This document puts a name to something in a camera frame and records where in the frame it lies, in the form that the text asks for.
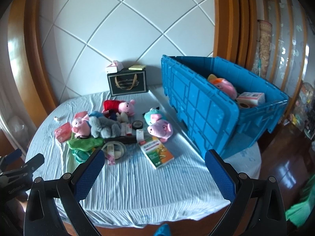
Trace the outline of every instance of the red packet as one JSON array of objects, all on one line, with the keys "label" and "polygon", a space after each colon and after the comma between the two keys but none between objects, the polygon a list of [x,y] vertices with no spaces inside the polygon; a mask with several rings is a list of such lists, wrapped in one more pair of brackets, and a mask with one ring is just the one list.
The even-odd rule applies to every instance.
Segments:
[{"label": "red packet", "polygon": [[84,112],[78,112],[73,119],[76,119],[76,118],[83,118],[84,116],[86,116],[88,114],[87,111],[84,111]]},{"label": "red packet", "polygon": [[60,126],[58,129],[55,129],[55,136],[59,143],[62,143],[68,140],[72,134],[72,126],[70,122],[65,123]]}]

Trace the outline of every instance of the plush toy in red dress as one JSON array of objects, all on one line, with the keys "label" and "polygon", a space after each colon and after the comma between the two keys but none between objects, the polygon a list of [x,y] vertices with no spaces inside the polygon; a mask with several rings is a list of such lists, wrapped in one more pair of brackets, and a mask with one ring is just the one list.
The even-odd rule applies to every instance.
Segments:
[{"label": "plush toy in red dress", "polygon": [[122,100],[105,100],[103,103],[103,113],[108,113],[109,110],[113,110],[114,112],[125,112],[128,116],[133,116],[134,104],[135,101],[133,99],[130,100],[130,102],[125,102]]}]

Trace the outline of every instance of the blue gripper pad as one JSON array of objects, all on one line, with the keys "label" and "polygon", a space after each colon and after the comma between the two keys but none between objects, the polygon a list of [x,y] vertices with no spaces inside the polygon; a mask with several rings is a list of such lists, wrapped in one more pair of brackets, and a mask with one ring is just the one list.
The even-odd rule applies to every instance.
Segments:
[{"label": "blue gripper pad", "polygon": [[219,155],[217,157],[210,151],[207,151],[204,157],[204,163],[209,170],[213,180],[215,181],[218,189],[220,190],[224,199],[233,202],[236,197],[235,184],[231,177],[228,175],[220,161],[224,162]]},{"label": "blue gripper pad", "polygon": [[5,163],[7,165],[11,164],[12,162],[16,161],[17,159],[19,159],[22,156],[22,151],[21,149],[16,149],[15,151],[13,151],[12,153],[8,154],[5,157]]},{"label": "blue gripper pad", "polygon": [[95,180],[97,179],[100,171],[105,164],[104,152],[102,150],[95,150],[94,152],[97,151],[98,154],[90,162],[89,166],[85,169],[85,171],[75,184],[74,197],[77,202],[85,199],[88,196]]}]

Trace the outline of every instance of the black gift box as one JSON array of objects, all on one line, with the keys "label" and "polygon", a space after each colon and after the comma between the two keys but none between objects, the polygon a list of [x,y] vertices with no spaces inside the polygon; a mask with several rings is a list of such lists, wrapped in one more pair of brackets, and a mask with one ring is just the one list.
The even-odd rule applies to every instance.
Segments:
[{"label": "black gift box", "polygon": [[145,69],[124,68],[120,72],[108,74],[107,77],[112,96],[147,92]]}]

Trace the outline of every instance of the blue shoe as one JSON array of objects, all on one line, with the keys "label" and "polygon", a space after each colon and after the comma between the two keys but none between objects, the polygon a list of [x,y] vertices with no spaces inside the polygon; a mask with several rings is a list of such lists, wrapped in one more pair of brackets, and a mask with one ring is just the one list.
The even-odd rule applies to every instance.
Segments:
[{"label": "blue shoe", "polygon": [[171,236],[171,229],[168,224],[163,224],[153,236]]}]

